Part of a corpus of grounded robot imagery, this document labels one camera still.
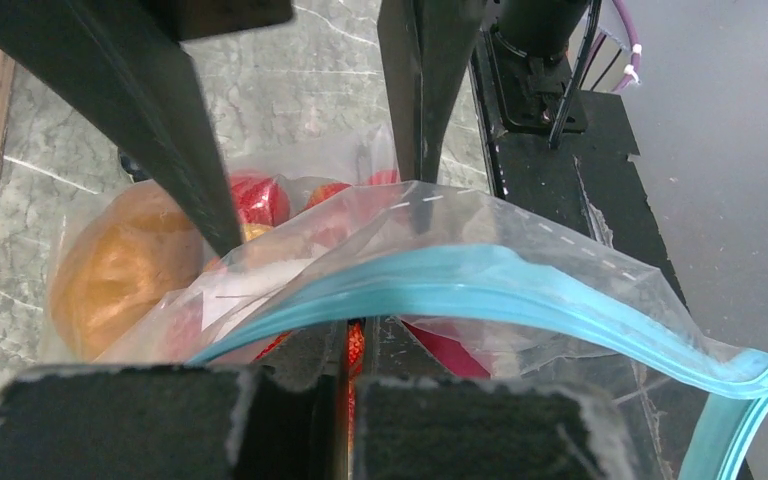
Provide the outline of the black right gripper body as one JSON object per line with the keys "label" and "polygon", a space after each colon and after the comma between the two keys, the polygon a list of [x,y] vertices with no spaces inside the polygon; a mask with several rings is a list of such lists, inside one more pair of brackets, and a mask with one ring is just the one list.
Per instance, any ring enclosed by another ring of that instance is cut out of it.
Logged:
{"label": "black right gripper body", "polygon": [[145,8],[178,41],[289,22],[291,0],[148,0]]}

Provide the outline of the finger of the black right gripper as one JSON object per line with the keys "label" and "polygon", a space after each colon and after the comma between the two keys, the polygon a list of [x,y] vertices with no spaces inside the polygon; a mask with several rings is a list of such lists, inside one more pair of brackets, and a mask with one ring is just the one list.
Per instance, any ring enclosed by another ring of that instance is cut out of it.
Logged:
{"label": "finger of the black right gripper", "polygon": [[481,0],[383,0],[377,34],[398,168],[438,182],[446,130],[484,20]]}
{"label": "finger of the black right gripper", "polygon": [[0,1],[0,48],[163,187],[219,255],[243,242],[190,57],[137,1]]}

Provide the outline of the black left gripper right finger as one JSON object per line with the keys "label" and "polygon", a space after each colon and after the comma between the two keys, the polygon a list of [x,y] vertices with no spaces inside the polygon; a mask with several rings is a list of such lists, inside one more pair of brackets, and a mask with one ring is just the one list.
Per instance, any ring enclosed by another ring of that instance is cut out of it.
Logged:
{"label": "black left gripper right finger", "polygon": [[395,318],[362,331],[355,478],[635,478],[625,422],[593,386],[457,377]]}

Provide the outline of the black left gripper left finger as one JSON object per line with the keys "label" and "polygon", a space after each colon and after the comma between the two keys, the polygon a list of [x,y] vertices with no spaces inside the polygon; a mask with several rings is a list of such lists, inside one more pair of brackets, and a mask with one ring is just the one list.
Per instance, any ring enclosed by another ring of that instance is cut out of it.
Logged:
{"label": "black left gripper left finger", "polygon": [[43,365],[0,389],[0,479],[326,479],[345,424],[343,325],[250,365]]}

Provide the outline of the clear zip top bag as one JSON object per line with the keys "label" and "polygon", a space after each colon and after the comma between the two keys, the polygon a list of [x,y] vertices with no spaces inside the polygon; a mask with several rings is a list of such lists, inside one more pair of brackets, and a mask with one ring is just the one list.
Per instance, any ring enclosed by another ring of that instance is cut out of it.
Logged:
{"label": "clear zip top bag", "polygon": [[[458,341],[490,378],[588,383],[520,367],[527,350],[543,365],[551,340],[574,340],[701,391],[674,479],[736,477],[768,414],[768,353],[705,336],[680,294],[657,286],[654,266],[487,193],[402,181],[386,125],[232,158],[226,168],[228,177],[255,170],[275,178],[290,218],[274,227],[240,220],[244,242],[227,255],[202,239],[195,280],[83,361],[249,363],[297,331],[380,317]],[[332,182],[352,185],[330,198],[345,200],[352,221],[349,236],[327,248],[308,239],[327,203],[304,207]],[[48,278],[54,330],[55,270],[120,193],[84,198],[64,216]],[[616,393],[588,384],[620,407]]]}

